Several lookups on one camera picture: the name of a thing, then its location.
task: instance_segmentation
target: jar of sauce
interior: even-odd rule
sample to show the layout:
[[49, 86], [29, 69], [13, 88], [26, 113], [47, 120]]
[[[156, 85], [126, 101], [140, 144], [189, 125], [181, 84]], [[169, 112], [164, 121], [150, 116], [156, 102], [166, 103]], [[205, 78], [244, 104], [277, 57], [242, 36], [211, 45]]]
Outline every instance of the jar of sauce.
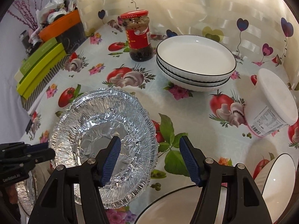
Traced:
[[130, 57], [136, 62], [147, 61], [153, 56], [148, 13], [147, 10], [139, 10], [121, 15], [130, 47]]

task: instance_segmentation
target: tablecloth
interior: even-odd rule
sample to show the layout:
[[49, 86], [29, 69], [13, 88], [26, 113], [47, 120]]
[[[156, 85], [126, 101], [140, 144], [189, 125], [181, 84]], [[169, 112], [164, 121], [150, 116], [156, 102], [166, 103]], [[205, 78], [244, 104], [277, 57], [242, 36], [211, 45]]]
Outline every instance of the tablecloth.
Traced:
[[[166, 35], [152, 35], [151, 38], [155, 48]], [[177, 138], [180, 135], [188, 135], [194, 147], [220, 164], [244, 163], [254, 177], [265, 164], [282, 153], [288, 153], [297, 166], [299, 145], [293, 135], [298, 122], [259, 138], [250, 132], [242, 117], [242, 109], [255, 87], [255, 75], [260, 68], [273, 71], [289, 83], [279, 57], [273, 55], [273, 60], [252, 62], [233, 51], [237, 68], [228, 83], [219, 91], [201, 93], [167, 81], [158, 69], [155, 56], [147, 62], [136, 63], [128, 50], [126, 34], [120, 26], [106, 24], [92, 34], [47, 85], [32, 115], [30, 131], [21, 138], [29, 144], [47, 142], [58, 116], [81, 93], [99, 87], [122, 87], [134, 94], [155, 122], [160, 143], [158, 164], [148, 188], [140, 197], [127, 207], [107, 211], [110, 223], [133, 223], [138, 214], [159, 197], [193, 184], [179, 152]], [[216, 110], [221, 109], [222, 104], [240, 112], [230, 119], [221, 118]], [[168, 125], [169, 134], [174, 131], [177, 136], [172, 144], [169, 144], [168, 133], [159, 132], [162, 121]]]

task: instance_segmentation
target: white plate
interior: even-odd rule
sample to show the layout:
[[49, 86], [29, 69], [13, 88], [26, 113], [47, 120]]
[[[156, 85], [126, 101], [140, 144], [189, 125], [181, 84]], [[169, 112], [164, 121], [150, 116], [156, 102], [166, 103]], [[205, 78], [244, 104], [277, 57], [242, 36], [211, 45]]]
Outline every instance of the white plate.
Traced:
[[273, 223], [278, 220], [291, 199], [295, 177], [294, 161], [284, 153], [270, 161], [255, 179]]
[[231, 76], [237, 62], [224, 45], [195, 35], [180, 35], [162, 41], [157, 57], [167, 70], [195, 81], [215, 82]]
[[176, 80], [175, 78], [173, 78], [172, 76], [169, 76], [167, 75], [162, 69], [161, 67], [159, 66], [159, 64], [157, 63], [162, 75], [170, 82], [172, 82], [173, 84], [175, 85], [178, 85], [182, 88], [185, 88], [185, 89], [188, 89], [190, 91], [196, 91], [196, 92], [210, 92], [210, 91], [215, 91], [215, 90], [218, 90], [220, 88], [222, 88], [227, 82], [221, 84], [221, 85], [218, 85], [218, 86], [215, 86], [215, 87], [202, 87], [202, 86], [195, 86], [195, 85], [191, 85], [191, 84], [188, 84], [188, 83], [184, 83], [182, 81], [179, 81], [179, 80]]
[[218, 82], [200, 82], [200, 81], [194, 81], [194, 80], [189, 80], [187, 78], [183, 78], [183, 77], [180, 77], [174, 73], [172, 73], [171, 71], [168, 71], [162, 64], [161, 62], [159, 61], [158, 57], [157, 57], [157, 64], [159, 65], [160, 69], [162, 71], [164, 71], [167, 75], [173, 77], [174, 79], [176, 80], [179, 80], [179, 81], [182, 81], [184, 83], [187, 83], [187, 84], [190, 84], [190, 85], [194, 85], [194, 86], [200, 86], [200, 87], [215, 87], [215, 86], [218, 86], [218, 85], [221, 85], [221, 84], [224, 84], [226, 83], [229, 78], [226, 78], [225, 80], [222, 80], [222, 81], [218, 81]]
[[[195, 211], [202, 188], [189, 186], [164, 195], [149, 205], [135, 224], [187, 224]], [[215, 224], [222, 224], [226, 201], [226, 188], [221, 187]]]

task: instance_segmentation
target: plastic cup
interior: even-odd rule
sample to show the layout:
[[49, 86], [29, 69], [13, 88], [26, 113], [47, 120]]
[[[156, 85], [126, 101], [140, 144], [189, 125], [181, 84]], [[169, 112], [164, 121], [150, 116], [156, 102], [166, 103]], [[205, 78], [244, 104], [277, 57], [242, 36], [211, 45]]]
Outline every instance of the plastic cup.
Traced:
[[263, 137], [298, 119], [295, 100], [285, 83], [273, 72], [262, 68], [257, 84], [244, 109], [249, 129]]

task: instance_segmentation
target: red jar lid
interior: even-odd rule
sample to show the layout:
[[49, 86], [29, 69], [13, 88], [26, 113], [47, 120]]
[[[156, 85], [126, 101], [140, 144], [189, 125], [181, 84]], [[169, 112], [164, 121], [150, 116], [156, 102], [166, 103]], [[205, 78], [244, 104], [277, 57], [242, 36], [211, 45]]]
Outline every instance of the red jar lid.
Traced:
[[137, 17], [142, 17], [142, 16], [146, 16], [149, 14], [149, 11], [147, 10], [138, 10], [138, 11], [132, 11], [132, 12], [127, 12], [127, 13], [123, 13], [121, 15], [121, 18], [137, 18]]

